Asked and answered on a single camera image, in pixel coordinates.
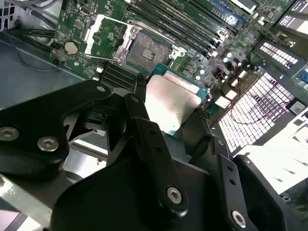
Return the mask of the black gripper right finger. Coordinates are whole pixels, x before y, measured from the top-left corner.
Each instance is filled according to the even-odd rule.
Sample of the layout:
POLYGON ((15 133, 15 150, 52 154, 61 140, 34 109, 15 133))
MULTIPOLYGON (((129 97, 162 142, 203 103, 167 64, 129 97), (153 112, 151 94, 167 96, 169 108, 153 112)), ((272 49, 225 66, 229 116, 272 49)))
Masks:
POLYGON ((291 231, 287 205, 246 156, 229 156, 199 112, 180 127, 190 164, 207 171, 219 197, 221 219, 228 231, 291 231))

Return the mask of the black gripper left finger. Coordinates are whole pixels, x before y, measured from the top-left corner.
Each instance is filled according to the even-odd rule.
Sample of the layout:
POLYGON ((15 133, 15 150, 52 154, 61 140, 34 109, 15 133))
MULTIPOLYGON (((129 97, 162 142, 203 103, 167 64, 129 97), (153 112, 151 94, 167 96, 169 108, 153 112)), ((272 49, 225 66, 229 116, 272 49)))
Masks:
POLYGON ((0 171, 53 179, 63 168, 69 143, 98 127, 107 131, 115 161, 131 153, 168 151, 139 95, 121 97, 87 80, 1 110, 0 171))

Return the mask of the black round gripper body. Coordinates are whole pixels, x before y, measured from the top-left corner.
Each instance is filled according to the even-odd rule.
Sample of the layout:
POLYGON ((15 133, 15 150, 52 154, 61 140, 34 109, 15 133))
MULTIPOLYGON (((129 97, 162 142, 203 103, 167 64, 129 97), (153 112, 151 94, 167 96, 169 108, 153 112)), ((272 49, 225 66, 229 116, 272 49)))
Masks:
POLYGON ((224 196, 228 159, 211 168, 173 161, 166 150, 129 154, 75 183, 58 199, 53 231, 209 231, 230 229, 224 196))

